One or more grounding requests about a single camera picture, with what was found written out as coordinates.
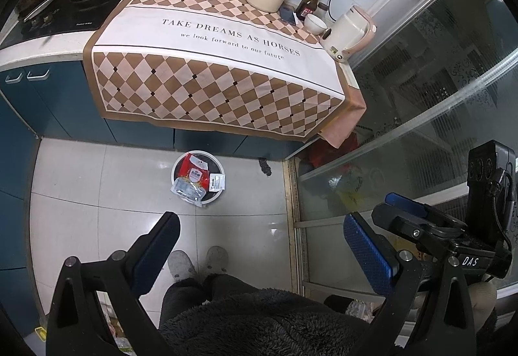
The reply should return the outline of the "person black trousers legs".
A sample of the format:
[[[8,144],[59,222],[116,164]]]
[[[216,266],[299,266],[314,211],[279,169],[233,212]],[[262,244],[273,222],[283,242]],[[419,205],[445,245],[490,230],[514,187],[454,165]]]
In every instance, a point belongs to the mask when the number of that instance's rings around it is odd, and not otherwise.
[[[368,327],[322,303],[228,274],[174,283],[159,323],[175,355],[347,355]]]

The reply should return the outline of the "checkered table cloth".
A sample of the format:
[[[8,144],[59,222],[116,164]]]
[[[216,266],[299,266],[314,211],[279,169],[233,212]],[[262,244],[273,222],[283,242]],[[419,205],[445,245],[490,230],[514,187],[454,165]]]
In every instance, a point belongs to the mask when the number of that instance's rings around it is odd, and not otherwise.
[[[366,110],[348,64],[246,0],[122,0],[83,62],[107,119],[339,147]]]

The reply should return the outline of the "right grey slipper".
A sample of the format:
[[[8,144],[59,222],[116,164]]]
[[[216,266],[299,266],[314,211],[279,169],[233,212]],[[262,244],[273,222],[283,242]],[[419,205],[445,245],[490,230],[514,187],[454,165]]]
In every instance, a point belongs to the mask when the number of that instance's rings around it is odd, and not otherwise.
[[[225,248],[212,246],[206,253],[204,269],[207,275],[226,273],[229,256]]]

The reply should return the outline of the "red clear snack bag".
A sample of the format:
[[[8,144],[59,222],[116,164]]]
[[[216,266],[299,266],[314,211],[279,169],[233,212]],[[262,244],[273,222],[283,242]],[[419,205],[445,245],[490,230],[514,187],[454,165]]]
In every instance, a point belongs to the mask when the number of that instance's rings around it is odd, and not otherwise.
[[[186,153],[172,181],[171,192],[197,207],[209,191],[209,165],[193,153]]]

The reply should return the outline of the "white round trash bin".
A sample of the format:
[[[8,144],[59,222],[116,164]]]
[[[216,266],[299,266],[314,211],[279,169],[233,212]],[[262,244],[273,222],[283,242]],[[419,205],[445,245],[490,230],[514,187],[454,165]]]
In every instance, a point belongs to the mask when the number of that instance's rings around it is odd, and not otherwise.
[[[216,201],[226,189],[226,174],[221,162],[211,153],[190,151],[182,154],[171,172],[170,191],[196,207]]]

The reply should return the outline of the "black induction cooktop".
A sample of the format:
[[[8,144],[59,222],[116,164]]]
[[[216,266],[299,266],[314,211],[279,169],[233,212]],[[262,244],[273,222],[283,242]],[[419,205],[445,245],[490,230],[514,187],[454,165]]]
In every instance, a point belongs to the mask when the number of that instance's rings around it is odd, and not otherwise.
[[[32,39],[97,30],[122,0],[54,0],[31,20],[21,19],[1,42],[5,49]]]

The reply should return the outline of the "black floor object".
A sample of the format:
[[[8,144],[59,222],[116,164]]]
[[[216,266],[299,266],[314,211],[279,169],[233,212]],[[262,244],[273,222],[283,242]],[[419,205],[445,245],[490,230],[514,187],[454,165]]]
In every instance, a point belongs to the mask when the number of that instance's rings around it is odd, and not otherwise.
[[[271,167],[267,161],[267,159],[264,159],[264,158],[259,158],[258,159],[258,162],[259,162],[259,166],[262,170],[262,172],[267,176],[267,177],[270,177],[272,175],[272,170],[271,170]]]

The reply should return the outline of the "grey slipper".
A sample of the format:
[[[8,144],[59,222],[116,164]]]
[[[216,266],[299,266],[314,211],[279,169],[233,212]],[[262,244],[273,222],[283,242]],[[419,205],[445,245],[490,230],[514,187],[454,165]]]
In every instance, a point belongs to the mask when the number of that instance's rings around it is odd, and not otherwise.
[[[226,273],[229,256],[225,248],[212,246],[206,253],[204,269],[207,275]]]
[[[197,279],[197,271],[190,257],[181,250],[173,251],[167,259],[169,273],[175,283],[187,279]]]

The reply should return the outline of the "white ceramic bowl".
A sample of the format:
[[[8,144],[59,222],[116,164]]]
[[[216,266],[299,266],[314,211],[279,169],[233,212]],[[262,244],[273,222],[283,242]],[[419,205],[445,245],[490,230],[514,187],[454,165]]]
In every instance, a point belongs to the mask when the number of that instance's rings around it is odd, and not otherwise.
[[[304,28],[312,35],[320,36],[328,29],[326,23],[314,14],[306,15]]]

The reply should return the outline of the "white pink electric kettle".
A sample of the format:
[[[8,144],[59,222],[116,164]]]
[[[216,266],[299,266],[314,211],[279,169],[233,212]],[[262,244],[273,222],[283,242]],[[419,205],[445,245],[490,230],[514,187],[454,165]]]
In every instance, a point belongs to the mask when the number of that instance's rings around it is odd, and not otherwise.
[[[322,33],[320,43],[333,60],[345,63],[351,55],[369,45],[376,33],[377,26],[370,15],[352,6]]]

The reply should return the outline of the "blue cabinet doors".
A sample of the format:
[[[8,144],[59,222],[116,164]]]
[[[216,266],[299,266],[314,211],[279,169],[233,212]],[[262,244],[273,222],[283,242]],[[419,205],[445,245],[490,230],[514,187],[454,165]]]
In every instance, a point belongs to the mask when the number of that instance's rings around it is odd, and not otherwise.
[[[187,151],[217,156],[227,184],[198,209],[170,191]],[[102,118],[79,61],[1,75],[1,304],[22,335],[47,315],[65,258],[126,250],[167,211],[177,248],[200,266],[223,246],[231,272],[258,288],[291,288],[282,159],[268,138],[184,132]],[[267,159],[267,177],[258,159]]]

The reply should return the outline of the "left grey slipper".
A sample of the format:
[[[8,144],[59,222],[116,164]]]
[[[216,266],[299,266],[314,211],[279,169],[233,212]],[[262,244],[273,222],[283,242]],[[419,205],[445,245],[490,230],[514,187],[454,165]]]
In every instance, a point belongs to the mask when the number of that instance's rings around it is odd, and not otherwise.
[[[173,251],[167,259],[169,273],[175,283],[187,279],[197,279],[197,271],[190,257],[181,250]]]

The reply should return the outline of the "glass sliding door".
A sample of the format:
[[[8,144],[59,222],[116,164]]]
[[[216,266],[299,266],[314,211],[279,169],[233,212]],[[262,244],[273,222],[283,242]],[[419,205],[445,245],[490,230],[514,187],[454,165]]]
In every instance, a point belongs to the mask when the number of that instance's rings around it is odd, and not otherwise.
[[[372,45],[351,60],[367,109],[340,151],[314,140],[291,155],[298,289],[374,294],[343,238],[343,217],[370,216],[396,192],[458,218],[468,154],[517,145],[517,23],[503,0],[385,0]]]

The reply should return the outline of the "green white sachet packet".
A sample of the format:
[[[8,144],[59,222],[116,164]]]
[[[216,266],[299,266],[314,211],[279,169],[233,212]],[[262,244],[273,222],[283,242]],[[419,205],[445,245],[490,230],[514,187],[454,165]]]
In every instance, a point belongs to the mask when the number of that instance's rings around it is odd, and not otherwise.
[[[209,177],[209,191],[217,193],[223,191],[226,188],[226,176],[225,174],[213,174],[210,173]]]

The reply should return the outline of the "dark sauce bottle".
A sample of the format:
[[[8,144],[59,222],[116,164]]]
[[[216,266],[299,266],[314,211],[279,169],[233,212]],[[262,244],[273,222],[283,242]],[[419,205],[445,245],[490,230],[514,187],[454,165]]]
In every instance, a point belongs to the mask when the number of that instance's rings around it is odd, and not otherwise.
[[[306,16],[316,11],[319,0],[301,0],[295,10],[297,19],[304,21]]]

